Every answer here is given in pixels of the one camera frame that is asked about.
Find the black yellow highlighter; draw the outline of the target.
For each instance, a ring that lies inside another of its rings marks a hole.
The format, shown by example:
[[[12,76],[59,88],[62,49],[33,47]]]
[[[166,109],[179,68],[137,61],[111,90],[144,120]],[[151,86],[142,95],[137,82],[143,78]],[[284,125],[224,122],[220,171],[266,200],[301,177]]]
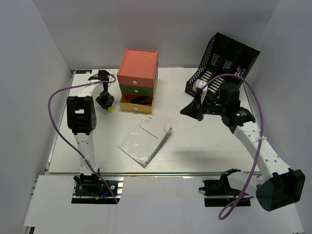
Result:
[[[110,107],[108,107],[108,111],[109,111],[110,113],[113,113],[113,112],[115,111],[115,109],[114,109],[113,106],[110,106]]]

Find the yellow bottom drawer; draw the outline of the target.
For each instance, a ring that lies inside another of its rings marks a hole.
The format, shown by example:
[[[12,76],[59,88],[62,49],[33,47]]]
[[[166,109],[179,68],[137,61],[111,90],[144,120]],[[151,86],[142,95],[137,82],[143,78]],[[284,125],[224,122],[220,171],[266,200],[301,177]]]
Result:
[[[142,95],[133,95],[133,94],[121,94],[121,99],[119,102],[120,108],[122,111],[125,112],[140,112],[140,113],[146,113],[146,114],[151,114],[153,110],[153,103],[154,103],[154,98],[152,102],[152,106],[146,106],[146,105],[137,105],[137,104],[132,104],[131,100],[134,98],[137,98]]]

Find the green drawer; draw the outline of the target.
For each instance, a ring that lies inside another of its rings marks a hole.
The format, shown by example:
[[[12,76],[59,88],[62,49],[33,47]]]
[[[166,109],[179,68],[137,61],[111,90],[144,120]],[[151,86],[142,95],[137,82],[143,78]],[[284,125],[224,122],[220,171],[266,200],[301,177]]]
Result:
[[[153,96],[156,92],[154,88],[143,87],[143,86],[132,86],[132,85],[119,85],[122,93],[142,95],[142,96]]]

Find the black pink highlighter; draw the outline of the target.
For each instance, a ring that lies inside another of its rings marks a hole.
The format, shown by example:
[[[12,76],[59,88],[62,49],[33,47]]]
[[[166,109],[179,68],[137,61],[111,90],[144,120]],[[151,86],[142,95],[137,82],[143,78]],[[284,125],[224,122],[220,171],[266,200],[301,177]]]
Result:
[[[152,106],[153,98],[149,96],[139,96],[131,100],[132,104]]]

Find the orange top drawer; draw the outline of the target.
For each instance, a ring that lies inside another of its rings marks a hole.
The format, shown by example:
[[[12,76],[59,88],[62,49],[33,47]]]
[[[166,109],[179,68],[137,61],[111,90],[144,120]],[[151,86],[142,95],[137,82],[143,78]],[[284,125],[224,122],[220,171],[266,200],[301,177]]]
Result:
[[[152,88],[158,51],[126,49],[117,73],[119,84]]]

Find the white safety instructions booklet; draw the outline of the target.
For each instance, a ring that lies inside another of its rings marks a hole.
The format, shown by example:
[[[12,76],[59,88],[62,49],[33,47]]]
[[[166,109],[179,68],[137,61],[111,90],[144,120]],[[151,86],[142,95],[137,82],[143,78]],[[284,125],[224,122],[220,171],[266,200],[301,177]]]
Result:
[[[148,114],[118,147],[145,168],[159,152],[171,131],[171,125],[163,118]]]

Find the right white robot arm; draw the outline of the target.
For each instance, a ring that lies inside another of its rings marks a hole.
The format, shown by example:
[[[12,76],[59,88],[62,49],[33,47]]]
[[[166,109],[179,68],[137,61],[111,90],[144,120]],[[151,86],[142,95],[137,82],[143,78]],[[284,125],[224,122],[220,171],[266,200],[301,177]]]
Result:
[[[203,120],[205,114],[220,115],[224,125],[254,159],[261,176],[254,177],[240,169],[229,169],[221,173],[218,182],[205,180],[199,190],[207,196],[243,194],[245,198],[256,198],[266,211],[297,203],[301,198],[305,175],[285,163],[266,138],[260,135],[260,126],[254,116],[241,106],[237,85],[224,83],[217,96],[213,97],[205,84],[204,81],[195,83],[195,98],[180,113],[198,121]]]

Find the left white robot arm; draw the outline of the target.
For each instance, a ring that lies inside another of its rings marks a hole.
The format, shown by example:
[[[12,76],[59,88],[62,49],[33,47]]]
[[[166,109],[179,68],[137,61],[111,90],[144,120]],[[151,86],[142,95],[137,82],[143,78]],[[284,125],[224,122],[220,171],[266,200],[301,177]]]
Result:
[[[91,176],[99,171],[95,156],[93,133],[97,125],[95,102],[106,111],[112,112],[114,97],[108,87],[112,74],[105,70],[88,78],[88,85],[76,96],[67,98],[67,125],[71,129],[81,152],[80,173]]]

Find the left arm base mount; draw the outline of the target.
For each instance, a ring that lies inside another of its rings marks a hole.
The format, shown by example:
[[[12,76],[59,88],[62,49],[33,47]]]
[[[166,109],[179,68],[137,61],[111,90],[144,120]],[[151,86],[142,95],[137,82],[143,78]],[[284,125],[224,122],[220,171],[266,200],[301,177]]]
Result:
[[[117,201],[121,198],[122,181],[106,180],[105,184],[96,175],[76,175],[73,177],[74,189],[72,204],[117,204],[110,190]]]

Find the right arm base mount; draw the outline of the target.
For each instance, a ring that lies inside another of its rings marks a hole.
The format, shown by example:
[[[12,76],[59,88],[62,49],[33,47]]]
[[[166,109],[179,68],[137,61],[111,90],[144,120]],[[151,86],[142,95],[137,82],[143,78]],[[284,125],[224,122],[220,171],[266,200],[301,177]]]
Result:
[[[219,179],[204,180],[203,186],[198,190],[204,194],[205,207],[225,207],[236,200],[248,176],[239,169],[230,169],[221,173]],[[255,197],[257,186],[260,184],[262,184],[262,178],[253,176],[238,207],[251,205],[250,200]]]

